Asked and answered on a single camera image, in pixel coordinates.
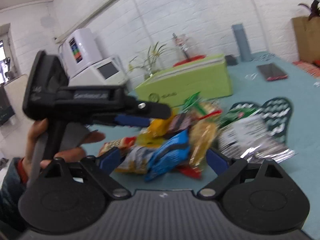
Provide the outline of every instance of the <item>lime green cardboard box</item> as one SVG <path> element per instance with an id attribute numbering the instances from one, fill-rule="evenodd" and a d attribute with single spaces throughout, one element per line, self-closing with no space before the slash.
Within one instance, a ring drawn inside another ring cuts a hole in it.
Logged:
<path id="1" fill-rule="evenodd" d="M 221 54 L 158 72 L 135 91 L 140 100 L 179 106 L 197 92 L 207 99 L 230 96 L 232 86 Z"/>

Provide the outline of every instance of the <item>gray cylinder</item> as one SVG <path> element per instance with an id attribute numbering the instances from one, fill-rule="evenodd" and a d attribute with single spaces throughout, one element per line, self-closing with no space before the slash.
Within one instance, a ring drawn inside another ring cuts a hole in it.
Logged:
<path id="1" fill-rule="evenodd" d="M 241 61 L 251 61 L 252 54 L 242 23 L 233 25 L 232 29 L 238 44 Z"/>

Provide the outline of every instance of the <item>window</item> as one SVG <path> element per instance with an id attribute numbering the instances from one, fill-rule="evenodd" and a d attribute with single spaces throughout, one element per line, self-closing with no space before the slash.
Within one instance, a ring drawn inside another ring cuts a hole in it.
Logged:
<path id="1" fill-rule="evenodd" d="M 6 60 L 6 55 L 4 53 L 4 44 L 3 41 L 0 41 L 0 84 L 8 82 L 8 78 L 5 76 L 5 73 L 8 72 L 8 65 Z"/>
<path id="2" fill-rule="evenodd" d="M 0 41 L 0 61 L 4 60 L 6 58 L 3 48 L 3 41 Z"/>

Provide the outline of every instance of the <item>pile of snacks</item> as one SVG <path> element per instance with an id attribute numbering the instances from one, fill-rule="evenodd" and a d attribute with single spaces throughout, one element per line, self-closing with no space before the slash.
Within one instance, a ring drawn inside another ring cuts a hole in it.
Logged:
<path id="1" fill-rule="evenodd" d="M 117 172 L 145 174 L 145 180 L 172 170 L 195 179 L 201 178 L 201 163 L 215 141 L 229 158 L 245 158 L 262 163 L 265 159 L 281 162 L 295 154 L 268 134 L 260 109 L 232 109 L 220 118 L 216 101 L 196 93 L 185 100 L 182 110 L 172 109 L 167 120 L 154 119 L 137 137 L 106 143 L 99 155 L 118 147 L 124 161 Z"/>
<path id="2" fill-rule="evenodd" d="M 200 179 L 199 165 L 217 136 L 216 118 L 221 113 L 215 101 L 204 101 L 197 93 L 185 101 L 182 111 L 174 108 L 169 119 L 152 120 L 137 137 L 106 143 L 99 156 L 118 147 L 125 159 L 115 171 L 145 174 L 146 181 L 173 169 Z"/>

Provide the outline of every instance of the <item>human hand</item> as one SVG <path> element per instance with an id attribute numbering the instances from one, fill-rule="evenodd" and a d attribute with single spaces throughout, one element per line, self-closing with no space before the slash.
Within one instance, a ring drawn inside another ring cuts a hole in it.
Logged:
<path id="1" fill-rule="evenodd" d="M 48 119 L 44 119 L 42 121 L 35 121 L 31 126 L 28 137 L 27 137 L 27 145 L 26 145 L 26 155 L 22 160 L 22 166 L 25 170 L 26 174 L 29 176 L 31 172 L 31 161 L 33 157 L 33 152 L 36 147 L 37 140 L 40 135 L 42 135 L 48 128 Z M 93 131 L 88 134 L 88 136 L 83 140 L 84 143 L 95 143 L 100 142 L 105 139 L 105 135 L 103 133 Z M 63 151 L 57 153 L 54 157 L 61 157 L 66 162 L 78 162 L 82 158 L 86 156 L 86 152 L 81 147 L 73 148 L 71 150 Z M 51 160 L 43 160 L 40 165 L 41 168 L 45 168 L 49 165 Z"/>

